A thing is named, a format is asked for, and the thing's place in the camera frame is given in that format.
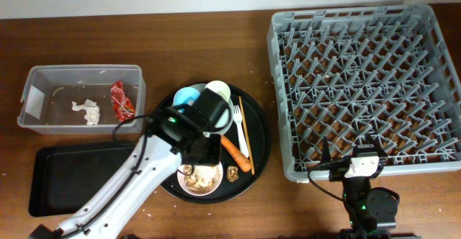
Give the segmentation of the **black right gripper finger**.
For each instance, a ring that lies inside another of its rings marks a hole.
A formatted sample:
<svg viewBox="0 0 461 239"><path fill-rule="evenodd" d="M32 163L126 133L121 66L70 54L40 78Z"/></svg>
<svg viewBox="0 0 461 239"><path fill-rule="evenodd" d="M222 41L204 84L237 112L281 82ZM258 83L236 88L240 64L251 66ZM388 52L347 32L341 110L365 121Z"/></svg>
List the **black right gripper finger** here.
<svg viewBox="0 0 461 239"><path fill-rule="evenodd" d="M378 156L387 156L386 152L382 149L378 141L372 138L372 136L369 133L365 135L365 140L367 141L368 145L372 146L373 151L376 152Z"/></svg>
<svg viewBox="0 0 461 239"><path fill-rule="evenodd" d="M327 137L323 137L322 139L323 147L321 153L321 163L328 163L331 161L331 154L328 147L328 139Z"/></svg>

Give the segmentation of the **pink bowl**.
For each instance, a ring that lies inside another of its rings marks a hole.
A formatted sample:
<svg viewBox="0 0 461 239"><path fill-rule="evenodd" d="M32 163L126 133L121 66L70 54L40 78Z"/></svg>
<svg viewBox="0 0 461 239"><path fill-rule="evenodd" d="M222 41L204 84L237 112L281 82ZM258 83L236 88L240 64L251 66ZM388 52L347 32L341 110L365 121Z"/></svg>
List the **pink bowl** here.
<svg viewBox="0 0 461 239"><path fill-rule="evenodd" d="M203 197L214 192L223 180L222 164L214 166L181 165L177 171L179 185L186 193Z"/></svg>

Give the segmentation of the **brown food scrap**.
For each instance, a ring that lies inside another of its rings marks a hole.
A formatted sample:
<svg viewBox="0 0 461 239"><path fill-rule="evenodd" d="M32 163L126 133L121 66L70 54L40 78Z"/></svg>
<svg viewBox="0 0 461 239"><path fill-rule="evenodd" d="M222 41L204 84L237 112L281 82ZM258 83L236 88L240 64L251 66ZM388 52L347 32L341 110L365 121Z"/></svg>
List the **brown food scrap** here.
<svg viewBox="0 0 461 239"><path fill-rule="evenodd" d="M239 176L238 176L238 171L239 167L237 166L229 166L226 171L226 178L229 182L234 182L237 181Z"/></svg>

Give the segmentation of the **orange carrot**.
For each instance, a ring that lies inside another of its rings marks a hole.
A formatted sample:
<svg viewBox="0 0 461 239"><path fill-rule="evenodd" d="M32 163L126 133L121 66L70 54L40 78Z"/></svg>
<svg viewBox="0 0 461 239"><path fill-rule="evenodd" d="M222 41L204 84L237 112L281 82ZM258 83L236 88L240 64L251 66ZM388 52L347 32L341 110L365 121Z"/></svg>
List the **orange carrot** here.
<svg viewBox="0 0 461 239"><path fill-rule="evenodd" d="M220 136L221 145L229 152L230 156L236 162L243 172L251 170L249 159L224 135Z"/></svg>

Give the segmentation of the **red snack wrapper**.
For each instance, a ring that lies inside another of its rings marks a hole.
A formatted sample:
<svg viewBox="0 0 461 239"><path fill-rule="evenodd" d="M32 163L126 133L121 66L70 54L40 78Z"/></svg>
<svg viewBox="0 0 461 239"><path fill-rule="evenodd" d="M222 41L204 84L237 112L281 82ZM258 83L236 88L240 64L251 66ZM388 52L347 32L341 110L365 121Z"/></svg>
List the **red snack wrapper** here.
<svg viewBox="0 0 461 239"><path fill-rule="evenodd" d="M119 122L132 119L135 116L135 108L125 95L123 83L117 81L111 85L111 102L115 116Z"/></svg>

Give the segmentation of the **white napkin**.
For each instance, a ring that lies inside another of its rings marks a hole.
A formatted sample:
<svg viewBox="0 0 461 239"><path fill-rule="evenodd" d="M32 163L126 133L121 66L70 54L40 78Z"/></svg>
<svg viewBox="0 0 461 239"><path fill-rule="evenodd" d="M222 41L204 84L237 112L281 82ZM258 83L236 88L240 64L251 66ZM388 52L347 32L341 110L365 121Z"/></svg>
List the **white napkin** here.
<svg viewBox="0 0 461 239"><path fill-rule="evenodd" d="M72 110L75 112L84 110L86 112L84 119L86 120L87 125L99 124L100 109L96 102L93 102L90 99L87 99L83 104L72 102Z"/></svg>

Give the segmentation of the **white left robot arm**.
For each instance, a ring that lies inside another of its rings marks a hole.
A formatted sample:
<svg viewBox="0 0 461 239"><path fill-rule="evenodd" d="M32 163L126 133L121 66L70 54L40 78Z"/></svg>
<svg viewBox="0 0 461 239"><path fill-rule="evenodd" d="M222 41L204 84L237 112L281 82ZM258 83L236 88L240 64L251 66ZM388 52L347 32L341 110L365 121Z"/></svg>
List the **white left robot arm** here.
<svg viewBox="0 0 461 239"><path fill-rule="evenodd" d="M116 238L150 194L181 165L220 162L220 127L231 107L204 89L193 104L164 107L148 115L138 144L107 183L55 230L39 225L31 238Z"/></svg>

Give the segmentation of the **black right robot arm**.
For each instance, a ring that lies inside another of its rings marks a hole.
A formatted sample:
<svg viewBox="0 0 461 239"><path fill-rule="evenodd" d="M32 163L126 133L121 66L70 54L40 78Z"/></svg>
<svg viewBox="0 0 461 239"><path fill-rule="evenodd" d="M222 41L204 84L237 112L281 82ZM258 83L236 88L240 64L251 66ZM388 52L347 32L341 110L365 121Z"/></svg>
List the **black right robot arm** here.
<svg viewBox="0 0 461 239"><path fill-rule="evenodd" d="M351 226L340 230L340 238L390 238L390 230L396 227L399 195L386 188L373 188L370 182L381 174L388 155L370 135L365 138L366 143L353 147L351 155L335 161L327 139L323 139L321 169L328 171L329 181L342 183L340 200Z"/></svg>

